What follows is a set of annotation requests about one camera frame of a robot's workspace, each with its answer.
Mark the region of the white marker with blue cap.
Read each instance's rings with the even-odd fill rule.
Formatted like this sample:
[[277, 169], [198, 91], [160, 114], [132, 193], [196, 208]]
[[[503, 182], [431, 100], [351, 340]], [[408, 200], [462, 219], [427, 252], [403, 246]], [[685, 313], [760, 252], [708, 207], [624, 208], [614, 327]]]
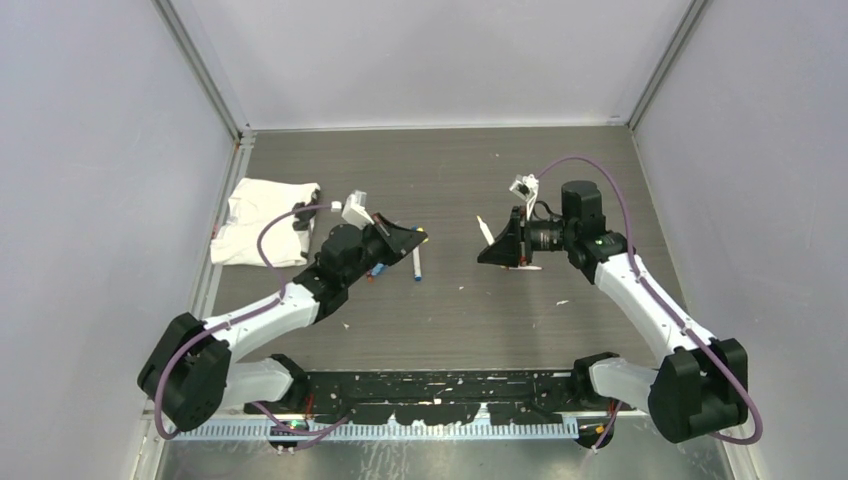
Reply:
[[421, 252], [420, 248], [416, 247], [412, 252], [412, 261], [413, 261], [413, 278], [415, 281], [421, 281], [423, 278], [422, 271], [422, 262], [421, 262]]

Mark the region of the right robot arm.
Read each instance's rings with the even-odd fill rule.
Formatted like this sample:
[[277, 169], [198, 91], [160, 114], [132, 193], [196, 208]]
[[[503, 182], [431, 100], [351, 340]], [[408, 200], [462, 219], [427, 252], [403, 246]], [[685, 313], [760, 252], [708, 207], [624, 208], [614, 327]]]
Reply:
[[596, 183], [564, 183], [561, 210], [547, 217], [535, 212], [541, 202], [534, 176], [517, 177], [510, 190], [522, 202], [503, 230], [493, 234], [478, 222], [485, 239], [478, 263], [530, 270], [536, 253], [566, 253], [570, 265], [625, 314], [656, 360], [643, 367], [612, 352], [576, 360], [570, 386], [580, 407], [621, 402], [648, 414], [671, 443], [717, 436], [753, 417], [744, 347], [702, 327], [655, 284], [627, 236], [608, 229]]

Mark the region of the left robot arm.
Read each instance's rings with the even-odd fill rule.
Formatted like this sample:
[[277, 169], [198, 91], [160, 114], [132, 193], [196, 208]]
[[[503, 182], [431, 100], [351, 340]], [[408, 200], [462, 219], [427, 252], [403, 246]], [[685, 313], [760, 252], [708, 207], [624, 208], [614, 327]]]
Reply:
[[189, 312], [176, 316], [137, 379], [153, 401], [161, 435], [173, 436], [166, 421], [176, 432], [188, 432], [219, 410], [248, 403], [272, 403], [284, 413], [300, 410], [309, 388], [292, 360], [276, 354], [247, 362], [245, 356], [334, 314], [355, 282], [379, 264], [398, 263], [427, 239], [426, 232], [398, 226], [381, 214], [364, 226], [340, 224], [281, 292], [206, 319]]

